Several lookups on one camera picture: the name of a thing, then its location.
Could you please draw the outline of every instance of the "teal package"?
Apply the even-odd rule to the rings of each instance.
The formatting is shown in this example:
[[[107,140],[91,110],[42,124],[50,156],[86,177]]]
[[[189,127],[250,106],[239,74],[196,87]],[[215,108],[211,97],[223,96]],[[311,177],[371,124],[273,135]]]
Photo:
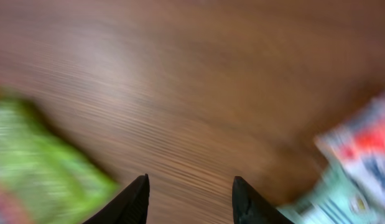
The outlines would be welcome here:
[[[313,191],[278,210],[296,224],[385,223],[385,212],[365,199],[339,164],[328,167]]]

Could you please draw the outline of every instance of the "brown wooden surface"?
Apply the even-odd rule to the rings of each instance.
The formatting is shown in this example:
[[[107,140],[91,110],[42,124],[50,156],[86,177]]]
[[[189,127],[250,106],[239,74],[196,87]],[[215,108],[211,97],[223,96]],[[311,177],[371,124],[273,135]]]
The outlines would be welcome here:
[[[148,223],[231,223],[234,175],[292,200],[313,136],[385,87],[385,0],[0,0],[0,82],[148,173]]]

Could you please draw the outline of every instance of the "wood grain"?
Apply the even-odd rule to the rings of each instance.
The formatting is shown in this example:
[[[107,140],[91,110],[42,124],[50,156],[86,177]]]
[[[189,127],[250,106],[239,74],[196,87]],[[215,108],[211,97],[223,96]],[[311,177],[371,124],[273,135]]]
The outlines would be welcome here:
[[[0,82],[123,185],[148,223],[231,223],[326,166],[312,138],[385,88],[385,0],[0,0]]]

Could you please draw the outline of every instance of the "green snack package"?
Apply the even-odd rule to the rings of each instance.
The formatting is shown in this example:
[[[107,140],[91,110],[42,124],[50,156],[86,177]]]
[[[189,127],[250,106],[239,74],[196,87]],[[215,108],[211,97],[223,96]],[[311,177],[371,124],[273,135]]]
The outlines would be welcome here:
[[[368,203],[336,163],[312,192],[278,211],[296,224],[385,224],[385,212]]]
[[[116,189],[23,101],[0,98],[0,223],[80,223]]]

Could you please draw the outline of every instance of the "blurry package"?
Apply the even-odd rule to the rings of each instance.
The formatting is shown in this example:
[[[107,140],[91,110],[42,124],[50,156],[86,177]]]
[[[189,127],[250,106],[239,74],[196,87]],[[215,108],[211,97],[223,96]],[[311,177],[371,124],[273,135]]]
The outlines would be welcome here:
[[[0,223],[80,223],[115,190],[23,101],[0,97]]]
[[[366,201],[339,164],[330,165],[309,194],[278,211],[296,224],[385,224],[385,212]]]
[[[329,160],[340,162],[369,199],[385,208],[385,94],[316,143]]]

